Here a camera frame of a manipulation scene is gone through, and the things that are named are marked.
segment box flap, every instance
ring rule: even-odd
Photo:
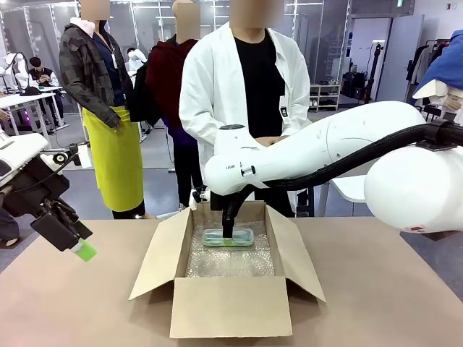
[[[146,251],[129,300],[175,278],[190,213],[191,210],[187,208],[159,223]]]
[[[171,338],[292,335],[284,277],[175,278]]]
[[[326,302],[310,255],[307,252],[300,230],[288,218],[267,205],[268,216],[275,234],[276,244],[286,278]]]

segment shelf unit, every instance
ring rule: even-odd
[[[311,85],[311,93],[317,93],[317,95],[311,95],[310,101],[316,101],[317,106],[309,107],[310,112],[319,111],[337,111],[339,106],[339,96],[341,95],[341,85]],[[328,95],[321,95],[322,92],[327,92]],[[334,100],[336,104],[333,105],[320,105],[323,100]]]

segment blue jacket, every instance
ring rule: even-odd
[[[463,90],[463,30],[452,35],[449,47],[431,64],[417,91],[432,80]]]

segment black hair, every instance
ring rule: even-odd
[[[39,67],[42,65],[42,61],[37,56],[33,56],[31,59],[29,59],[29,62],[33,67]]]

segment black bag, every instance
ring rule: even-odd
[[[161,109],[154,101],[150,89],[145,84],[147,70],[148,61],[137,70],[135,86],[129,105],[130,120],[133,123],[147,121],[151,126],[154,126],[161,119]]]

